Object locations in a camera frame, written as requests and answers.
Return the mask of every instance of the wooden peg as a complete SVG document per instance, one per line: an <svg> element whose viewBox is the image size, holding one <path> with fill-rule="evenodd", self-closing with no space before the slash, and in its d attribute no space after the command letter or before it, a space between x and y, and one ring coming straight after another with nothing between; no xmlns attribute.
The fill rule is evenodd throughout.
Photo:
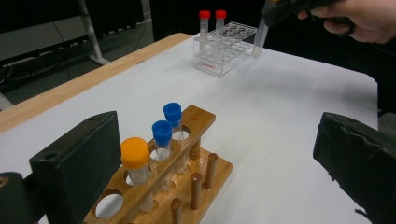
<svg viewBox="0 0 396 224"><path fill-rule="evenodd" d="M199 173L191 175L191 201L190 207L192 210L199 208L201 197L202 176Z"/></svg>
<svg viewBox="0 0 396 224"><path fill-rule="evenodd" d="M198 160L200 157L201 151L201 139L199 139L190 149L190 159L191 160Z"/></svg>
<svg viewBox="0 0 396 224"><path fill-rule="evenodd" d="M218 155L216 153L210 153L207 156L207 169L206 169L206 180L205 188L212 189L215 184L215 173L216 164L218 161Z"/></svg>
<svg viewBox="0 0 396 224"><path fill-rule="evenodd" d="M181 224L181 212L182 212L182 203L179 198L175 198L171 202L172 208L172 223L173 224Z"/></svg>

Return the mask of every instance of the orange cap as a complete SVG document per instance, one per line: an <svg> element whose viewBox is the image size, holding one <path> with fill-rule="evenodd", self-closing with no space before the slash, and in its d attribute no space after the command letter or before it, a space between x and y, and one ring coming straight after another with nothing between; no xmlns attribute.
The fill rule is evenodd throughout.
<svg viewBox="0 0 396 224"><path fill-rule="evenodd" d="M127 169L139 169L149 162L149 145L139 137L127 138L121 143L121 161Z"/></svg>

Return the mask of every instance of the white tabletop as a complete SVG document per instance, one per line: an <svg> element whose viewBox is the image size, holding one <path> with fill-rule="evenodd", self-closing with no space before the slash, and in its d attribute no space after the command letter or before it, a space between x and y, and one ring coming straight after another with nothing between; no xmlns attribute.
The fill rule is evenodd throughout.
<svg viewBox="0 0 396 224"><path fill-rule="evenodd" d="M313 159L323 112L377 129L376 83L364 74L264 49L222 78L191 67L192 38L0 134L0 171L29 159L84 119L116 110L120 140L152 138L163 106L216 115L201 146L233 172L201 223L370 223Z"/></svg>

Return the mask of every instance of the red cap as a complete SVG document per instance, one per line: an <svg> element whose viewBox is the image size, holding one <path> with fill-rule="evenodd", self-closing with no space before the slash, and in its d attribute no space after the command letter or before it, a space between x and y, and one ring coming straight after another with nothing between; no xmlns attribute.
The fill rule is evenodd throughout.
<svg viewBox="0 0 396 224"><path fill-rule="evenodd" d="M208 10L199 11L199 18L200 19L209 19L210 18L210 11L208 11Z"/></svg>
<svg viewBox="0 0 396 224"><path fill-rule="evenodd" d="M227 12L225 10L216 11L216 19L225 19L227 17Z"/></svg>

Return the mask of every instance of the clear plastic tube rack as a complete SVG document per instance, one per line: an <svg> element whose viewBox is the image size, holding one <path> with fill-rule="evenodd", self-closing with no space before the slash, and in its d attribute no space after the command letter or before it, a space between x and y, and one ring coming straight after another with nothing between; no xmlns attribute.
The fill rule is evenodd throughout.
<svg viewBox="0 0 396 224"><path fill-rule="evenodd" d="M215 77L222 77L246 58L250 57L257 29L236 22L224 25L223 33L216 36L216 30L206 38L194 38L193 66Z"/></svg>

